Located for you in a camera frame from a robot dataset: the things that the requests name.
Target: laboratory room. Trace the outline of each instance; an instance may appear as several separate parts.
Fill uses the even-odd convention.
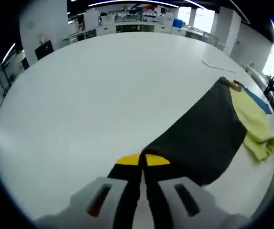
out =
[[[274,222],[272,5],[18,2],[0,27],[8,225]]]

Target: black cloth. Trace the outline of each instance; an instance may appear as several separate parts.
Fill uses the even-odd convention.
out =
[[[229,87],[218,80],[142,153],[164,157],[198,185],[210,184],[229,166],[246,132]]]

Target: white round table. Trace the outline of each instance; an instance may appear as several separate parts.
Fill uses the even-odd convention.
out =
[[[117,159],[160,136],[221,76],[266,101],[238,64],[198,40],[134,32],[64,47],[26,70],[1,106],[0,177],[31,219],[56,214]],[[274,115],[267,118],[274,134]],[[241,146],[205,189],[229,213],[250,217],[273,172],[274,154],[259,163]]]

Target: blue bin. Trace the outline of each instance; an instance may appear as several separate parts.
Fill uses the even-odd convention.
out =
[[[176,28],[181,28],[183,26],[183,21],[175,18],[173,20],[173,25],[172,26],[176,27]]]

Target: drawer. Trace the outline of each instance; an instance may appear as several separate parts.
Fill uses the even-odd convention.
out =
[[[179,36],[186,36],[186,31],[180,28],[172,27],[171,33]]]
[[[115,25],[108,25],[108,26],[100,26],[97,29],[97,36],[116,33],[116,26]]]
[[[171,26],[168,25],[156,25],[154,32],[171,33]]]

